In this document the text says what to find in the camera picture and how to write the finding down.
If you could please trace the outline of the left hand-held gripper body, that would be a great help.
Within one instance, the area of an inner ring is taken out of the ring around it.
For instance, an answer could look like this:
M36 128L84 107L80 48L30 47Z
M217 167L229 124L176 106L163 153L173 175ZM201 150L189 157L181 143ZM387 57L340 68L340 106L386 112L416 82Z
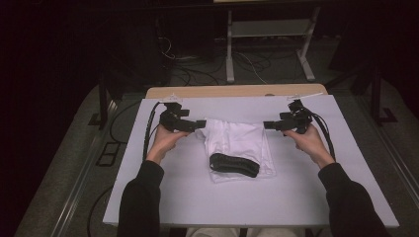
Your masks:
M169 131L186 131L193 132L194 129L188 129L190 120L185 120L179 117L179 112L184 110L181 105L181 100L172 94L161 100L161 103L166 107L166 110L161 113L159 123Z

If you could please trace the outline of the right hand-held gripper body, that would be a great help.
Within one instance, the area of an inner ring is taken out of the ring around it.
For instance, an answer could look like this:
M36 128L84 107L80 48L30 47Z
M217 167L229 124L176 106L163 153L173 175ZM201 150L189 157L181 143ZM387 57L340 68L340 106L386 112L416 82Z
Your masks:
M300 98L295 98L288 104L290 109L289 113L292 113L293 119L281 119L280 122L283 125L282 130L294 129L299 134L305 134L308 130L308 126L315 120L321 129L324 128L322 117L312 112L305 107Z

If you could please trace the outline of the white shorts with black waistband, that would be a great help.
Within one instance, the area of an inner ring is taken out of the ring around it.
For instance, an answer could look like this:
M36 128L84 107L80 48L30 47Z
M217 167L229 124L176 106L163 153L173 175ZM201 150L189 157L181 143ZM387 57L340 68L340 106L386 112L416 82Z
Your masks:
M265 128L260 123L208 118L196 130L209 158L214 183L270 179L277 175Z

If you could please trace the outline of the person's left hand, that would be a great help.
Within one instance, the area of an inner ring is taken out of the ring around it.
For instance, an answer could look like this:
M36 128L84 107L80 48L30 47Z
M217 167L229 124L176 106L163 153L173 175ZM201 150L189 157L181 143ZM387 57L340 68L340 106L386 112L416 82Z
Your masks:
M176 146L179 139L189 135L186 131L169 131L163 125L157 126L154 142L146 155L146 161L160 164L166 153Z

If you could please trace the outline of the person's right hand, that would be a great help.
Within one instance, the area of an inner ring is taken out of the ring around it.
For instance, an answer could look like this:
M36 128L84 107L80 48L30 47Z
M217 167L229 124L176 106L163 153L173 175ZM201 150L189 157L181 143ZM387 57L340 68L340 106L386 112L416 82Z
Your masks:
M290 137L295 142L295 148L306 153L320 169L335 162L325 148L317 128L312 124L304 134L285 130L284 135Z

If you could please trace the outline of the wooden table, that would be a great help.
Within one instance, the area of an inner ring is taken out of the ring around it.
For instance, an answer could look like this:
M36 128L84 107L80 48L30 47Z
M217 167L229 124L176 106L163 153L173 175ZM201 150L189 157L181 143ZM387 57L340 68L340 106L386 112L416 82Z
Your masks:
M311 95L328 92L321 84L223 85L191 87L154 87L146 99L163 99L174 94L180 98L264 97Z

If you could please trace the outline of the black metal stand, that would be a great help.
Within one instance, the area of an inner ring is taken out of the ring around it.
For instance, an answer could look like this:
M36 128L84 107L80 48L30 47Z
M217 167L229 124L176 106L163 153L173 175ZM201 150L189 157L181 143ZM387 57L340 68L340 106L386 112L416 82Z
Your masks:
M389 108L383 108L380 105L381 76L379 69L374 64L360 64L330 82L327 82L325 88L327 90L332 89L352 77L355 78L350 87L350 91L353 95L362 96L368 89L371 89L370 112L372 119L376 124L382 126L385 122L397 122L397 118L392 111Z
M99 112L93 114L89 125L97 125L102 130L108 121L108 108L111 100L118 100L122 97L124 85L121 76L113 69L104 72L98 80L99 91Z

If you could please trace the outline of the white metal stand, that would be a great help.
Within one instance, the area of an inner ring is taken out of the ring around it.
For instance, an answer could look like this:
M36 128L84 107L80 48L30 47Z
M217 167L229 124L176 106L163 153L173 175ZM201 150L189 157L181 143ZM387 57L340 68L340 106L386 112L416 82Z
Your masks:
M304 19L280 19L280 20L254 20L235 21L233 13L227 15L226 34L226 76L227 82L234 82L232 40L237 38L261 38L261 37L296 37L304 38L304 43L295 53L308 82L313 82L315 76L310 68L306 54L317 23L320 7L312 10L311 16Z

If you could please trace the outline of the white foam board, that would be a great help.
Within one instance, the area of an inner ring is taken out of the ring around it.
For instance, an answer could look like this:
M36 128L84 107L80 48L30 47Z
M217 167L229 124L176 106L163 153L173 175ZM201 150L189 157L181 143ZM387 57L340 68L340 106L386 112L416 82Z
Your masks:
M103 221L118 224L122 193L138 172L144 134L150 112L158 99L140 103L126 152L116 178ZM223 119L238 122L278 120L289 110L286 96L183 99L190 110L186 119ZM331 95L303 98L302 103L323 117L331 133L337 162L349 177L370 194L375 210L386 227L399 223L372 174L353 134ZM204 143L195 134L180 139L161 163L160 221L165 226L225 227L324 227L329 224L325 189L318 167L294 148L279 131L267 138L276 176L215 184Z

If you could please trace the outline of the person's light trousers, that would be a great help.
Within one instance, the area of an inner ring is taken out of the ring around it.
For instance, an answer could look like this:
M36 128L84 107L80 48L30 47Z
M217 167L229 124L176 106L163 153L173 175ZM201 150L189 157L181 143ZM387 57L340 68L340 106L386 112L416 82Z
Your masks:
M186 237L303 237L298 228L188 228Z

